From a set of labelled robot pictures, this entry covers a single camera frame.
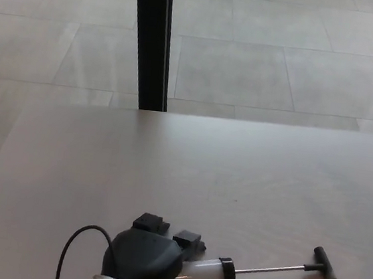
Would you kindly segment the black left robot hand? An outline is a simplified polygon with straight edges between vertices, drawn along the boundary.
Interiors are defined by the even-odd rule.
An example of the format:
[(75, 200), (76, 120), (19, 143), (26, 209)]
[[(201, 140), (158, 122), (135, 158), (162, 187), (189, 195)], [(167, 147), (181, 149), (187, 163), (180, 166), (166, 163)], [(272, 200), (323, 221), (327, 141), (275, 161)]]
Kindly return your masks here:
[(158, 215), (140, 215), (106, 249), (101, 274), (114, 279), (175, 279), (184, 262), (200, 257), (206, 245), (199, 234), (187, 230), (169, 238), (169, 227)]

